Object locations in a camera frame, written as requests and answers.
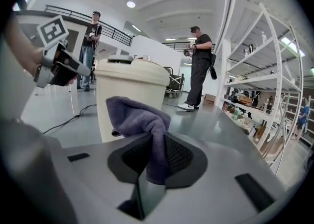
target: jeans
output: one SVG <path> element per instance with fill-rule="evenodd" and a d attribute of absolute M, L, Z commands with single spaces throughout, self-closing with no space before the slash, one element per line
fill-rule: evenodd
<path fill-rule="evenodd" d="M 192 59 L 191 90 L 188 93 L 187 100 L 185 102 L 188 105 L 198 106 L 201 103 L 203 83 L 209 68 L 209 59 Z"/>
<path fill-rule="evenodd" d="M 94 48 L 82 46 L 79 53 L 79 61 L 91 70 L 94 58 Z M 89 76 L 83 76 L 82 86 L 89 87 Z M 80 86 L 80 75 L 78 75 L 78 86 Z"/>

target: bucket lid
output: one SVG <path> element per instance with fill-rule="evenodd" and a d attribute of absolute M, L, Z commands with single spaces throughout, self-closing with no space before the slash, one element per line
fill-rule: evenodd
<path fill-rule="evenodd" d="M 169 84 L 169 73 L 162 66 L 131 56 L 112 55 L 102 59 L 97 64 L 95 74 L 165 86 Z"/>

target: cap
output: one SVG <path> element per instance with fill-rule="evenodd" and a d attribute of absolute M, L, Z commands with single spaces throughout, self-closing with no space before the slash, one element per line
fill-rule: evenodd
<path fill-rule="evenodd" d="M 98 14 L 100 17 L 100 12 L 99 11 L 93 11 L 93 15 Z"/>
<path fill-rule="evenodd" d="M 200 28 L 198 26 L 193 26 L 190 28 L 191 29 L 191 32 L 195 32 L 195 30 L 200 30 Z"/>

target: glass railing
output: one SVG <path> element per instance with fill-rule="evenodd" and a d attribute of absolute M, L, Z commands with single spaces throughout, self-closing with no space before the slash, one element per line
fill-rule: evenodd
<path fill-rule="evenodd" d="M 61 7 L 57 7 L 57 6 L 52 6 L 52 5 L 46 5 L 46 12 L 51 12 L 51 13 L 56 13 L 56 14 L 60 14 L 62 16 L 67 16 L 70 18 L 74 18 L 74 19 L 79 19 L 81 21 L 84 22 L 88 22 L 90 23 L 92 20 L 92 17 L 87 16 L 85 14 L 73 11 L 73 10 L 68 10 L 65 8 L 61 8 Z M 124 32 L 102 22 L 99 21 L 99 24 L 102 26 L 102 35 L 105 35 L 109 38 L 112 38 L 114 40 L 119 41 L 120 43 L 130 46 L 131 42 L 132 42 L 132 38 L 125 34 Z"/>

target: white bucket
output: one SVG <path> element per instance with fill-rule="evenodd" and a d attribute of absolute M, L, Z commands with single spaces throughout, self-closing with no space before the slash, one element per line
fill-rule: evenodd
<path fill-rule="evenodd" d="M 111 135 L 113 127 L 105 102 L 107 98 L 123 96 L 160 110 L 169 84 L 169 73 L 158 64 L 141 59 L 134 59 L 130 64 L 113 63 L 109 59 L 100 60 L 95 70 L 97 114 L 103 142 L 121 138 Z"/>

